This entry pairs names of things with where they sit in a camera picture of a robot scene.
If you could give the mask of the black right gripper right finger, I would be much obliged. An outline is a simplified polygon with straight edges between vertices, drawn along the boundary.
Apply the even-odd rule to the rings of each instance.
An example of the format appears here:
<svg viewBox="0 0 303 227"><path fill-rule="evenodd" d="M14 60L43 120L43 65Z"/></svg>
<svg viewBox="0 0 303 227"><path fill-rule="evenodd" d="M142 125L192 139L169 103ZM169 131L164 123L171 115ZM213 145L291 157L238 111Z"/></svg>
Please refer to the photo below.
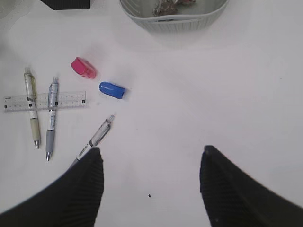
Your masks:
<svg viewBox="0 0 303 227"><path fill-rule="evenodd" d="M269 190L207 145L201 157L200 192L213 227L301 227L303 209Z"/></svg>

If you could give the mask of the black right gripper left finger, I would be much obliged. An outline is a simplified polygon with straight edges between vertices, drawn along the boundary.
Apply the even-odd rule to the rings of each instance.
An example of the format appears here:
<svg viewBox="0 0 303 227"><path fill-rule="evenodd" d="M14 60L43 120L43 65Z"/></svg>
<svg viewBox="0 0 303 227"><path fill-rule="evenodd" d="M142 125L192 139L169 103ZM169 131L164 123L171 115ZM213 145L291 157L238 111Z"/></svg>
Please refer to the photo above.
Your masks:
<svg viewBox="0 0 303 227"><path fill-rule="evenodd" d="M0 215L2 227L92 227L104 191L103 159L92 148L51 185Z"/></svg>

